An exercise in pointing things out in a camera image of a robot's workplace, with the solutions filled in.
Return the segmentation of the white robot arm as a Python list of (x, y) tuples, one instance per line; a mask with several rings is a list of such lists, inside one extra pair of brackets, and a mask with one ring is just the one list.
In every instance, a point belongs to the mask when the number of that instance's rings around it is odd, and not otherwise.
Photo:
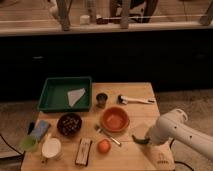
[(174, 138), (213, 161), (213, 137), (185, 125), (187, 114), (182, 109), (173, 109), (161, 116), (148, 129), (146, 138), (153, 145), (162, 145)]

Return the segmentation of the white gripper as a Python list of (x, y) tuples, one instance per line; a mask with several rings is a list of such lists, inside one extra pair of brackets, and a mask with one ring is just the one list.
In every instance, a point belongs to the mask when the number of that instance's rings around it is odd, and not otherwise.
[(151, 126), (148, 129), (146, 137), (150, 139), (153, 145), (162, 145), (167, 141), (167, 136), (156, 126)]

